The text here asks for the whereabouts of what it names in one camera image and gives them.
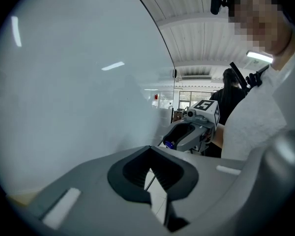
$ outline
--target ceiling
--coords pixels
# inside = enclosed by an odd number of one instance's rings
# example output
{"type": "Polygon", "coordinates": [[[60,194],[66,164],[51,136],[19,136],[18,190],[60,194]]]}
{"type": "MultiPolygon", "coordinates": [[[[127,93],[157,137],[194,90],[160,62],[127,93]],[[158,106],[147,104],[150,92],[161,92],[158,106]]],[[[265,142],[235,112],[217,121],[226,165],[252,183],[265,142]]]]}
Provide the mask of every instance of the ceiling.
{"type": "Polygon", "coordinates": [[[176,87],[218,89],[229,63],[234,62],[247,76],[268,63],[246,56],[248,42],[234,34],[228,23],[227,8],[218,15],[210,13],[211,0],[142,0],[156,21],[178,71],[176,87]],[[208,79],[185,81],[190,75],[208,79]]]}

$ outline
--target person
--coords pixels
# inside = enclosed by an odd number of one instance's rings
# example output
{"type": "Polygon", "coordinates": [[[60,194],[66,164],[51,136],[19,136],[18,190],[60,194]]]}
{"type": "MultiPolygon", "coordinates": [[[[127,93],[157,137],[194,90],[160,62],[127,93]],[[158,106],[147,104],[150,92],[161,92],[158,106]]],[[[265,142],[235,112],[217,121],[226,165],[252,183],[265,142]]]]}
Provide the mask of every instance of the person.
{"type": "Polygon", "coordinates": [[[227,0],[229,20],[254,46],[272,55],[262,73],[262,84],[253,87],[235,107],[225,125],[218,124],[213,143],[222,158],[246,160],[250,151],[286,128],[273,93],[295,67],[295,31],[275,0],[227,0]]]}
{"type": "MultiPolygon", "coordinates": [[[[237,106],[237,104],[245,98],[245,93],[239,88],[239,83],[235,73],[231,68],[228,68],[223,73],[224,87],[215,92],[210,100],[218,102],[220,111],[219,123],[225,125],[227,118],[237,106]]],[[[215,144],[209,144],[205,150],[206,156],[221,157],[222,149],[215,144]]]]}

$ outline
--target ceiling light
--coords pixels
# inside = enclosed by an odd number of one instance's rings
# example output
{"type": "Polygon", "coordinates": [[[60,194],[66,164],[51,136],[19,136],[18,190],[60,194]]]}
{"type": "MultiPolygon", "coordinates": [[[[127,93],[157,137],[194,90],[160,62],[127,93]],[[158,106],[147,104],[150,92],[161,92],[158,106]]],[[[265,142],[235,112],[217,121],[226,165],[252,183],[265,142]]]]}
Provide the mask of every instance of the ceiling light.
{"type": "Polygon", "coordinates": [[[113,68],[116,68],[116,67],[119,67],[122,65],[124,65],[123,62],[118,62],[118,63],[112,64],[112,65],[106,66],[106,67],[102,68],[102,70],[107,71],[107,70],[110,70],[110,69],[113,69],[113,68]]]}
{"type": "Polygon", "coordinates": [[[251,58],[255,58],[255,59],[261,59],[261,60],[263,60],[265,62],[269,62],[269,63],[272,63],[272,61],[273,61],[273,58],[271,58],[267,55],[256,53],[256,52],[251,52],[251,51],[247,52],[247,56],[251,57],[251,58]]]}
{"type": "Polygon", "coordinates": [[[18,47],[21,47],[22,43],[21,43],[21,37],[19,33],[19,19],[18,17],[12,16],[11,21],[12,21],[12,32],[13,32],[14,41],[18,47]]]}

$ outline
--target window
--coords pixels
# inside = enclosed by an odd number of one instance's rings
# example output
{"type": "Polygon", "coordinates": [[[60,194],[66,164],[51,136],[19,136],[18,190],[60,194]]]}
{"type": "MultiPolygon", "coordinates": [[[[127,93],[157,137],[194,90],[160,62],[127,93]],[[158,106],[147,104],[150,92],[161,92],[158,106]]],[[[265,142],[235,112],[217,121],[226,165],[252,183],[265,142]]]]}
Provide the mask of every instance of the window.
{"type": "Polygon", "coordinates": [[[179,108],[185,109],[191,107],[201,100],[209,100],[212,96],[211,92],[179,92],[179,108]]]}

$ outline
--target white shirt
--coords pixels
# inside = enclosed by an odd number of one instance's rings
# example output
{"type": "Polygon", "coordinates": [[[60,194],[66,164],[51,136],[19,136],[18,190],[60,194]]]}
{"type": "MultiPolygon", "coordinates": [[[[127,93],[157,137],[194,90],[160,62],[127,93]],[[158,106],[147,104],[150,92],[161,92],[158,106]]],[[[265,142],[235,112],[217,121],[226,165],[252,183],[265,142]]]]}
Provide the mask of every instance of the white shirt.
{"type": "Polygon", "coordinates": [[[271,65],[261,75],[262,85],[253,87],[225,123],[222,158],[246,160],[253,148],[263,146],[286,121],[272,97],[286,74],[295,66],[295,53],[281,71],[271,65]]]}

